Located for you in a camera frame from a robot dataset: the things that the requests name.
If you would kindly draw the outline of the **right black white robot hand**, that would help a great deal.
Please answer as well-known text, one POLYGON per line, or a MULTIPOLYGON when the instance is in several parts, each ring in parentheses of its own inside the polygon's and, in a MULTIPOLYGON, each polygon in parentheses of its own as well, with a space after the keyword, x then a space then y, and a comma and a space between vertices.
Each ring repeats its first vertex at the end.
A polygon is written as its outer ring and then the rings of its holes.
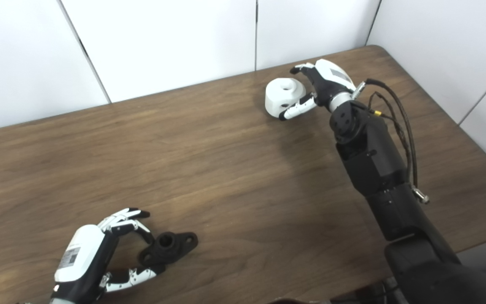
POLYGON ((342 68, 329 60, 321 58, 314 64, 297 64, 289 72, 292 75, 302 73, 310 81, 314 92, 280 112, 280 121, 293 119, 317 106, 324 106, 333 112, 341 104, 354 100, 356 86, 353 81, 342 68))

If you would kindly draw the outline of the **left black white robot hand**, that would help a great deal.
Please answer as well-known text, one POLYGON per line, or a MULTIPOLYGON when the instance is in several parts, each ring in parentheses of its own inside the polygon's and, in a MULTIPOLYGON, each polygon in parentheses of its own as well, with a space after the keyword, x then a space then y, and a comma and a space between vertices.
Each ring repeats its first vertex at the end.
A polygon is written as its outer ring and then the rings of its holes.
POLYGON ((106 293, 132 288, 164 273, 166 266, 162 264, 107 270, 120 237, 136 232, 147 244, 153 244, 154 236, 140 222, 149 216, 145 210, 125 208, 99 224, 77 229, 54 274, 50 303, 94 304, 106 293))

